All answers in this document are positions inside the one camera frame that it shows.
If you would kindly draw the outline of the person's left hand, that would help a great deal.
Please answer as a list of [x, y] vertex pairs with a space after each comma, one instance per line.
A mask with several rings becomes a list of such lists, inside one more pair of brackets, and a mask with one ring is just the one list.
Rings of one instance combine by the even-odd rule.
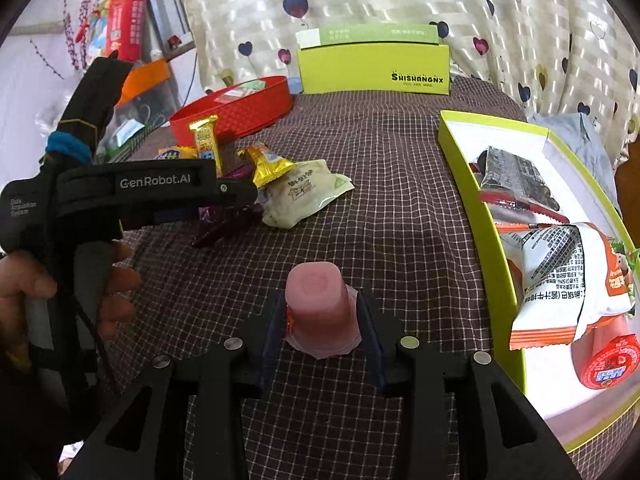
[[[134, 319], [127, 294], [141, 285], [134, 269], [112, 266], [98, 310], [96, 330], [103, 340], [115, 336], [118, 324]], [[58, 285], [28, 252], [14, 252], [1, 260], [1, 348], [18, 362], [28, 358], [27, 299], [50, 299]]]

